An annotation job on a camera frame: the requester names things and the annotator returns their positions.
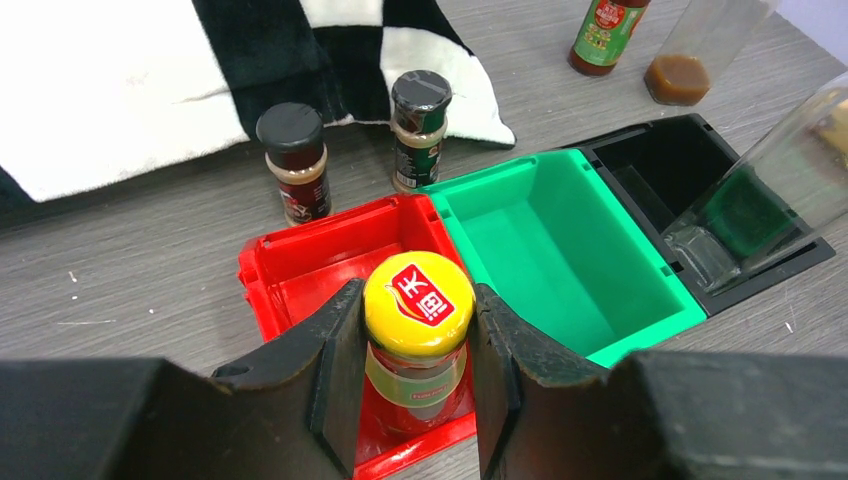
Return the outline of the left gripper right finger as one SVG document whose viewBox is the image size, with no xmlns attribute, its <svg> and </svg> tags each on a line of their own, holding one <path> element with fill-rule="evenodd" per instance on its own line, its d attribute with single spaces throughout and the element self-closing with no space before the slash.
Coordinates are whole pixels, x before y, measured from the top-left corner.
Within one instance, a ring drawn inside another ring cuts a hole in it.
<svg viewBox="0 0 848 480">
<path fill-rule="evenodd" d="M 840 357 L 569 350 L 485 285 L 469 331 L 485 479 L 843 479 Z"/>
</svg>

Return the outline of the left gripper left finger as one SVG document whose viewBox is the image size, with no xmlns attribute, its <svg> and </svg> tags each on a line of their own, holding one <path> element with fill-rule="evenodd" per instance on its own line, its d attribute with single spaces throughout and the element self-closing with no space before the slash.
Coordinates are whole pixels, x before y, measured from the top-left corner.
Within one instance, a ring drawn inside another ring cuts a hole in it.
<svg viewBox="0 0 848 480">
<path fill-rule="evenodd" d="M 204 377 L 164 358 L 5 360 L 5 479 L 349 479 L 364 283 Z"/>
</svg>

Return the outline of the clear glass oil bottle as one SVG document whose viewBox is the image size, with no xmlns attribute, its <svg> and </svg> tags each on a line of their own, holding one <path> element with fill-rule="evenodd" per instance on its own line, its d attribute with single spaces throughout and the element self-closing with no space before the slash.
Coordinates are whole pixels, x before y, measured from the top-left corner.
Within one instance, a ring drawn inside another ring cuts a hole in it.
<svg viewBox="0 0 848 480">
<path fill-rule="evenodd" d="M 665 229 L 716 295 L 776 264 L 847 213 L 847 77 L 779 121 Z"/>
</svg>

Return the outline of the yellow cap chili sauce bottle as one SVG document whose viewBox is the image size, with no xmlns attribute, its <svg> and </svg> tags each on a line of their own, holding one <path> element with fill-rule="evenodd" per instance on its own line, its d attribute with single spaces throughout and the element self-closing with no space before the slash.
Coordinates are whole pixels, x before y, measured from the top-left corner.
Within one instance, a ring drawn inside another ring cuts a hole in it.
<svg viewBox="0 0 848 480">
<path fill-rule="evenodd" d="M 568 60 L 582 75 L 600 77 L 617 65 L 650 0 L 593 0 Z"/>
</svg>

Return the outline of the brown sauce glass bottle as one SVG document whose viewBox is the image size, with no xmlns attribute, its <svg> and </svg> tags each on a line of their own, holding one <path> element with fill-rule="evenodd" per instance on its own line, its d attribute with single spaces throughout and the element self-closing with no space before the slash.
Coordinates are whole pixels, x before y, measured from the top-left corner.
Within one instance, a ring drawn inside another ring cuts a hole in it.
<svg viewBox="0 0 848 480">
<path fill-rule="evenodd" d="M 689 2 L 644 74 L 653 100 L 673 106 L 700 102 L 779 5 L 770 0 Z"/>
</svg>

